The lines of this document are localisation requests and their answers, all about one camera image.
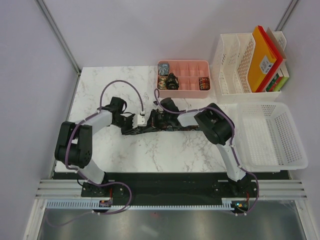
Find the dark floral patterned tie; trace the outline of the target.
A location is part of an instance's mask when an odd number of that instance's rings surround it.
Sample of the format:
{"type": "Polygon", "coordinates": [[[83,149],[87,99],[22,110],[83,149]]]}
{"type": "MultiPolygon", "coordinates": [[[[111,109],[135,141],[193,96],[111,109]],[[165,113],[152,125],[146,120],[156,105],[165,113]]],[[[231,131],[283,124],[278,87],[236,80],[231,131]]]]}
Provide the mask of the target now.
{"type": "Polygon", "coordinates": [[[147,134],[147,133],[156,133],[156,132],[193,132],[193,131],[198,132],[198,131],[200,131],[199,126],[196,126],[196,125],[186,126],[186,127],[179,126],[179,127],[168,128],[166,130],[156,129],[155,132],[144,132],[144,126],[143,127],[138,126],[138,127],[140,129],[140,133],[137,135],[147,134]]]}

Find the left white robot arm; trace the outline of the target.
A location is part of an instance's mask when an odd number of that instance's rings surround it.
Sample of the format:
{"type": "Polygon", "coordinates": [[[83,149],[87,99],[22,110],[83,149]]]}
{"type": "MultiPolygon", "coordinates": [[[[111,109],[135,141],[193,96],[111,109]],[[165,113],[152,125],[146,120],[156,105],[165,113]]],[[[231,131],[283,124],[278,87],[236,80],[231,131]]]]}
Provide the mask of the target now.
{"type": "Polygon", "coordinates": [[[110,104],[98,108],[97,112],[87,118],[78,122],[64,121],[60,126],[55,159],[91,182],[92,191],[99,197],[109,193],[110,185],[104,181],[105,172],[92,159],[93,136],[111,125],[125,131],[134,130],[139,124],[146,123],[145,117],[140,114],[124,116],[126,106],[126,101],[113,97],[110,104]]]}

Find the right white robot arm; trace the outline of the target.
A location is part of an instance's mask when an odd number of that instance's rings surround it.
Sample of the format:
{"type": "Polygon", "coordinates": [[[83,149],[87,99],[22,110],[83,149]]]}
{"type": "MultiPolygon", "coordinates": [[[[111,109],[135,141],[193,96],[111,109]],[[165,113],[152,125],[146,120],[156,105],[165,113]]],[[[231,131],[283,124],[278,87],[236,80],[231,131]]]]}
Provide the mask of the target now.
{"type": "Polygon", "coordinates": [[[150,112],[147,120],[149,131],[201,131],[215,145],[224,162],[230,193],[242,196],[250,185],[246,170],[242,169],[233,145],[235,124],[216,105],[211,103],[201,109],[180,110],[171,98],[155,101],[157,109],[150,112]]]}

